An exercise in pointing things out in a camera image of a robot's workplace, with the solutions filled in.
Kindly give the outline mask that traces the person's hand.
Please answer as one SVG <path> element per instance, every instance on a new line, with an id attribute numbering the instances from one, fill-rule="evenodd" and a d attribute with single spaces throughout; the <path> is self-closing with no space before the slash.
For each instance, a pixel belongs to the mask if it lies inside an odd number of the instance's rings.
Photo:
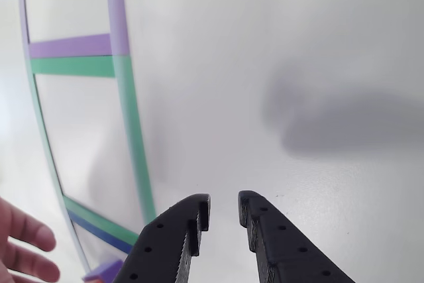
<path id="1" fill-rule="evenodd" d="M 29 244 L 44 252 L 56 248 L 56 238 L 49 226 L 1 199 L 1 281 L 58 282 L 56 263 L 11 239 Z"/>

